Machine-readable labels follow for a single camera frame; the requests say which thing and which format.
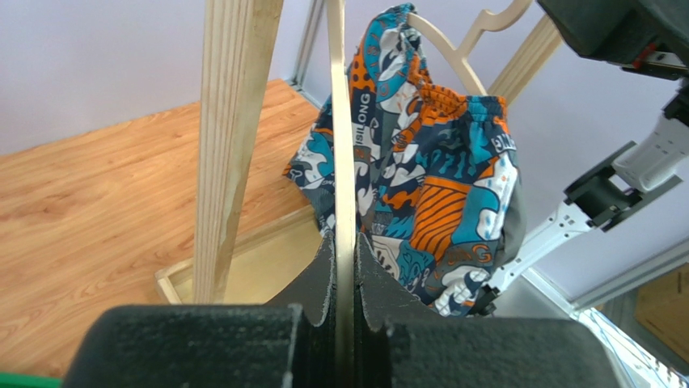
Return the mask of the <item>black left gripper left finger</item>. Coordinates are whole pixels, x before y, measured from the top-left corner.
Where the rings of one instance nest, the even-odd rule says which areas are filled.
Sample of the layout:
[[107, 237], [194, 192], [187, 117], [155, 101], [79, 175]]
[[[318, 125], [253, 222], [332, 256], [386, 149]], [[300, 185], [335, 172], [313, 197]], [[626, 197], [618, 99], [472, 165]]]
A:
[[334, 238], [263, 305], [128, 305], [105, 311], [65, 387], [333, 387]]

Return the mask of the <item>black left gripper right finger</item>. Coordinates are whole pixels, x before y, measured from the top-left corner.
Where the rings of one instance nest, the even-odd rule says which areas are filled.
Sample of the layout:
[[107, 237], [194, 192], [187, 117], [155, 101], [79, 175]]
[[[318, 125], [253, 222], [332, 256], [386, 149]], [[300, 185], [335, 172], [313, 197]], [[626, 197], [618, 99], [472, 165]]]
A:
[[617, 387], [606, 349], [585, 326], [543, 318], [444, 318], [374, 258], [355, 262], [357, 387]]

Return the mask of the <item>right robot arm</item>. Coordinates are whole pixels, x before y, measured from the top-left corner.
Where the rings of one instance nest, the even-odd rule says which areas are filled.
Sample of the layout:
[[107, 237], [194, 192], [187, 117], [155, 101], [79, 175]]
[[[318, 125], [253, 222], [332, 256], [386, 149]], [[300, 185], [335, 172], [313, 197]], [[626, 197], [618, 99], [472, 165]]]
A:
[[653, 131], [573, 181], [556, 210], [525, 238], [477, 294], [487, 316], [513, 281], [545, 255], [592, 230], [607, 231], [680, 183], [688, 156], [688, 4], [685, 1], [543, 1], [545, 15], [579, 56], [652, 78], [680, 81]]

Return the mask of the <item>patterned blue orange shorts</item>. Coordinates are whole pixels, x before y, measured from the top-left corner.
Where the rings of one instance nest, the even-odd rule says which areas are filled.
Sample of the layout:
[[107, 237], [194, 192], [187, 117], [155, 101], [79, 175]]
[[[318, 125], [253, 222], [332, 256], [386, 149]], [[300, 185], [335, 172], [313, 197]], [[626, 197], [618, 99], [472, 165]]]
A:
[[471, 316], [526, 234], [517, 148], [503, 96], [433, 82], [415, 13], [402, 3], [376, 15], [347, 69], [356, 224], [415, 299]]

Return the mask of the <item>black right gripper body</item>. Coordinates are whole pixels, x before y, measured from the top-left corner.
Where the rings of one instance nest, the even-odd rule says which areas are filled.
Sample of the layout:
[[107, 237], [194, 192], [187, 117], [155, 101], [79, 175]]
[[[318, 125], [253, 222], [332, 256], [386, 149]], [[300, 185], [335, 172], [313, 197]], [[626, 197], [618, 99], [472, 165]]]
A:
[[688, 78], [688, 2], [538, 2], [579, 56], [653, 78]]

